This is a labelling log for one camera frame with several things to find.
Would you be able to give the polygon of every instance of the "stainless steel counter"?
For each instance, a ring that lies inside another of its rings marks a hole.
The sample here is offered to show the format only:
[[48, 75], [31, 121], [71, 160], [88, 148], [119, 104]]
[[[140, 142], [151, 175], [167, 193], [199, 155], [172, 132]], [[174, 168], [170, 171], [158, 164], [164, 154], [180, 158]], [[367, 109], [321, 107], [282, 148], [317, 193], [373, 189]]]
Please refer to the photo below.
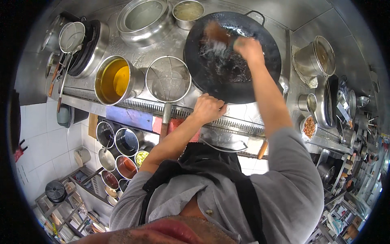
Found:
[[[219, 0], [212, 2], [201, 2], [205, 6], [205, 14], [217, 11], [234, 11], [244, 14], [249, 11], [247, 8]], [[123, 7], [123, 3], [112, 5], [110, 7], [100, 9], [87, 16], [87, 19], [89, 20], [98, 19], [100, 21], [106, 22], [109, 25], [110, 41], [102, 60], [111, 55], [121, 55], [128, 59], [128, 61], [131, 62], [133, 66], [145, 71], [149, 64], [157, 57], [163, 55], [173, 55], [181, 59], [183, 58], [184, 44], [189, 31], [182, 30], [178, 27], [174, 27], [165, 40], [145, 48], [130, 48], [124, 44], [122, 39], [119, 37], [119, 32], [116, 27], [116, 19]], [[262, 18], [256, 13], [251, 13], [249, 16], [258, 22], [262, 21]], [[287, 96], [287, 107], [289, 108], [293, 123], [296, 125], [296, 129], [299, 130], [299, 123], [307, 114], [305, 112], [301, 112], [298, 109], [298, 96], [300, 94], [307, 94], [310, 90], [299, 79], [291, 65], [291, 45], [302, 48], [307, 44], [303, 39], [294, 36], [288, 28], [267, 16], [264, 27], [270, 32], [278, 45], [282, 58], [282, 75], [290, 79], [290, 91]], [[95, 74], [96, 69], [90, 76], [85, 79], [75, 79], [71, 76], [68, 76], [65, 83], [65, 96], [63, 98], [63, 102], [95, 114], [105, 115], [104, 106], [98, 102], [96, 95], [94, 94]], [[200, 94], [200, 90], [193, 85], [188, 95], [181, 101], [175, 103], [176, 106], [173, 106], [172, 116], [177, 118], [187, 117], [195, 106], [196, 98]], [[53, 94], [52, 98], [57, 99], [57, 97], [58, 94], [55, 93]], [[122, 103], [118, 104], [118, 106], [145, 110], [158, 116], [162, 115], [163, 109], [163, 104], [156, 101], [154, 97], [149, 94], [147, 89], [144, 89], [137, 98], [126, 99]], [[257, 154], [262, 143], [262, 140], [259, 140], [258, 137], [264, 137], [263, 124], [264, 123], [259, 114], [256, 103], [241, 105], [229, 104], [227, 113], [221, 119], [213, 121], [209, 124], [209, 128], [215, 128], [219, 131], [218, 133], [220, 134], [220, 137], [217, 139], [209, 138], [210, 141], [208, 142], [213, 145], [220, 145], [219, 142], [223, 141], [221, 140], [221, 137], [225, 137], [224, 134], [226, 135], [226, 138], [237, 135], [237, 141], [239, 142], [243, 141], [242, 138], [239, 138], [240, 136], [247, 136], [249, 137], [247, 143], [256, 143], [250, 147], [251, 149], [248, 148], [246, 152]], [[320, 138], [318, 141], [323, 142], [324, 140], [325, 142], [329, 141], [334, 144], [332, 148], [334, 150], [345, 151], [347, 149], [341, 145], [337, 146], [338, 143], [335, 137], [327, 132], [318, 130], [316, 137]], [[238, 150], [240, 148], [242, 149], [242, 144], [238, 145], [237, 147], [230, 146], [229, 148], [234, 150]]]

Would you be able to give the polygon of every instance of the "green vegetables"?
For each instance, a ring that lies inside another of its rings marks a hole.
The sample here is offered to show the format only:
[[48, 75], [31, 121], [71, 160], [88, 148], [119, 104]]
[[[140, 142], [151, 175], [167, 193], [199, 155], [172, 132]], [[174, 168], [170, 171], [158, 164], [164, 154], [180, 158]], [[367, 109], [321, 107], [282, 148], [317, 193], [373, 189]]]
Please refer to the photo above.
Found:
[[147, 151], [139, 151], [137, 155], [135, 155], [135, 163], [138, 167], [141, 167], [142, 162], [145, 160], [145, 158], [149, 155]]

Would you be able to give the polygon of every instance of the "wok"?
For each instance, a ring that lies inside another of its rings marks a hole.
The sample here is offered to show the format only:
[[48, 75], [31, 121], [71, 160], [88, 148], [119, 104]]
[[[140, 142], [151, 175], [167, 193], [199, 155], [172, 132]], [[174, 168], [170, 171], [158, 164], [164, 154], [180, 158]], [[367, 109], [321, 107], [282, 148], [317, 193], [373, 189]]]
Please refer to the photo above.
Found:
[[[263, 17], [260, 24], [247, 15], [256, 12]], [[190, 30], [184, 47], [184, 60], [194, 84], [204, 93], [225, 101], [244, 104], [255, 101], [252, 77], [246, 61], [237, 53], [221, 58], [204, 41], [204, 28], [209, 21], [217, 21], [234, 36], [254, 37], [262, 45], [265, 65], [272, 79], [279, 81], [282, 61], [278, 46], [264, 28], [265, 18], [257, 11], [246, 14], [215, 12], [203, 16]]]

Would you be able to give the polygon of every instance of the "forearm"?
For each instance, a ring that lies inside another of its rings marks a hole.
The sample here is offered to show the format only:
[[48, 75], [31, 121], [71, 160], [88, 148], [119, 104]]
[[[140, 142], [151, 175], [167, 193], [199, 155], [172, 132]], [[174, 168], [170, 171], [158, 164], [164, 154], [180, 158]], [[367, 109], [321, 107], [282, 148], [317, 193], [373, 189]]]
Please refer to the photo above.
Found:
[[191, 138], [202, 127], [202, 123], [190, 115], [174, 131], [157, 144], [143, 161], [139, 171], [154, 173], [165, 159], [178, 159]]
[[257, 63], [248, 63], [248, 66], [252, 74], [255, 98], [266, 128], [266, 137], [269, 138], [280, 128], [292, 127], [284, 98], [267, 68]]

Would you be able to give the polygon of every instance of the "mouth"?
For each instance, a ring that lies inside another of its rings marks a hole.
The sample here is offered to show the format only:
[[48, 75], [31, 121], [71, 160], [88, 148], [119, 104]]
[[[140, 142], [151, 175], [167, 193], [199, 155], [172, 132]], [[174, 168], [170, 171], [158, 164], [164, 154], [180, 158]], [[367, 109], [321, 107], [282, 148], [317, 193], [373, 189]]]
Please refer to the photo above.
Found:
[[133, 235], [147, 235], [150, 239], [168, 243], [203, 244], [202, 239], [181, 221], [162, 219], [132, 231]]

